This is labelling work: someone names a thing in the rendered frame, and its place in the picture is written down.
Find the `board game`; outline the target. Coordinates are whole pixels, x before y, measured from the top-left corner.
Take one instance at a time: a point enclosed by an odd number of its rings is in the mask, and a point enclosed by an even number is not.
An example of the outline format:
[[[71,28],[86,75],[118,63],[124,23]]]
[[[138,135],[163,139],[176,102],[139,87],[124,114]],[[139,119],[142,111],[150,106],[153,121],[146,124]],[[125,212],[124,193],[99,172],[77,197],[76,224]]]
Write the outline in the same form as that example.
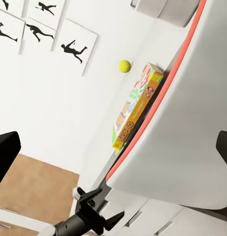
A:
[[[148,62],[113,124],[112,147],[118,155],[144,110],[164,79],[160,69]]]

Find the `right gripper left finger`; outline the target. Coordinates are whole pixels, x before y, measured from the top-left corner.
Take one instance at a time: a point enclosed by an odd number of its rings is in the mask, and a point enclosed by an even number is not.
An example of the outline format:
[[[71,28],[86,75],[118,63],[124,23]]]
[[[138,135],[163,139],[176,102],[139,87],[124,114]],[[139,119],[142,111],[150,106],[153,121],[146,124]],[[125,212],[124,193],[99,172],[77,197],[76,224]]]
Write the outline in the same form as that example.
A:
[[[21,150],[17,131],[0,135],[0,183]]]

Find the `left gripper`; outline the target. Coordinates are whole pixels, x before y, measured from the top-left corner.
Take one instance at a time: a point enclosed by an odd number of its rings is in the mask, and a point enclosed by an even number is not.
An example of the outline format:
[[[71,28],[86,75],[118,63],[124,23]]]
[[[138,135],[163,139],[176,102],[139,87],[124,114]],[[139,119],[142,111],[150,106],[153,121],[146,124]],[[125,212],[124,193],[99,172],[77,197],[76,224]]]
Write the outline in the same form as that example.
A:
[[[77,200],[75,214],[66,220],[66,231],[70,236],[82,236],[90,231],[102,236],[104,228],[110,231],[123,218],[124,211],[106,220],[88,204],[101,191],[102,188],[92,190]]]

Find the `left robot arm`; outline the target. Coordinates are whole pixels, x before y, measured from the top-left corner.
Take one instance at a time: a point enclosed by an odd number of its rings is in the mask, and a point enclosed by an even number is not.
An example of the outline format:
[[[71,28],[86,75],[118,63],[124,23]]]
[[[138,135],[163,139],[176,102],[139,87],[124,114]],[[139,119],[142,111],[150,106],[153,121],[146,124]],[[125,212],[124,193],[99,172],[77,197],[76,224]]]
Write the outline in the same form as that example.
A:
[[[73,189],[73,197],[77,200],[75,214],[66,221],[48,226],[36,236],[82,236],[92,231],[97,236],[102,236],[104,228],[110,231],[124,216],[124,211],[106,220],[94,209],[93,198],[98,195],[102,188],[86,193],[81,187]]]

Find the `tennis ball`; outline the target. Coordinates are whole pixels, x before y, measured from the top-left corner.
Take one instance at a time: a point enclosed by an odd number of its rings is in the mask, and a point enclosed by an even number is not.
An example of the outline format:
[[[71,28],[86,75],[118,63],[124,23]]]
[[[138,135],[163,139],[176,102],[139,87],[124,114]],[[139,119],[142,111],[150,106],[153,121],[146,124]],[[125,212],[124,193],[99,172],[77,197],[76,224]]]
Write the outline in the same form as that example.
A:
[[[119,64],[119,70],[122,72],[122,73],[128,73],[131,69],[131,63],[127,60],[123,60],[120,62]]]

